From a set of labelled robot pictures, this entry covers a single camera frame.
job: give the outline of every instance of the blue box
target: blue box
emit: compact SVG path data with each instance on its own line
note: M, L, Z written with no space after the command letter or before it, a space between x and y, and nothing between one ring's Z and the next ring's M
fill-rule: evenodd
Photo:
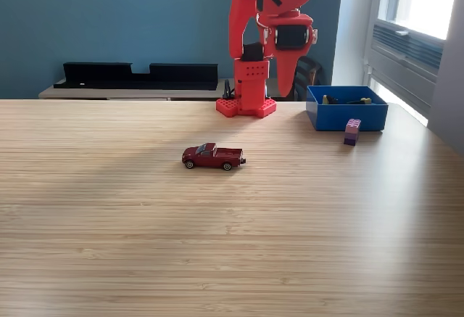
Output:
M323 104L324 95L341 104ZM372 104L343 104L371 98ZM316 131L345 131L349 119L361 120L361 131L382 131L389 105L367 86L308 86L306 111Z

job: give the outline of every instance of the pink block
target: pink block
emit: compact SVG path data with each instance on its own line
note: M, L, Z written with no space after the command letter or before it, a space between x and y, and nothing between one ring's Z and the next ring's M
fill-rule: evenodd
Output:
M351 119L348 121L346 133L358 134L360 132L361 120Z

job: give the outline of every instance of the lego brick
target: lego brick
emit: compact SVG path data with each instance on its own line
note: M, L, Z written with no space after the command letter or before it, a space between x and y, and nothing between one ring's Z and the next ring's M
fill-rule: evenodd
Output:
M357 134L360 131L360 126L361 126L361 120L351 119L350 121L348 121L345 132Z
M344 144L345 145L351 145L352 147L355 147L356 146L356 141L354 141L353 139L345 139Z
M345 133L345 139L352 139L357 141L360 135L358 133Z

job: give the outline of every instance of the red robot base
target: red robot base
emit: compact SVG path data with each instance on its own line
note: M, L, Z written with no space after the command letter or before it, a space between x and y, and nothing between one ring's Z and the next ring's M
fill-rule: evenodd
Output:
M277 103L266 98L266 80L269 77L269 61L235 61L235 97L219 99L216 110L227 118L237 115L264 118L275 112Z

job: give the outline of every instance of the red toy pickup truck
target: red toy pickup truck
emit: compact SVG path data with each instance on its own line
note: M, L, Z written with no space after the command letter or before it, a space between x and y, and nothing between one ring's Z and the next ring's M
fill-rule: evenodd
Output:
M188 148L182 155L182 163L187 168L195 166L216 167L231 170L246 162L242 149L218 148L215 143L206 143L200 147Z

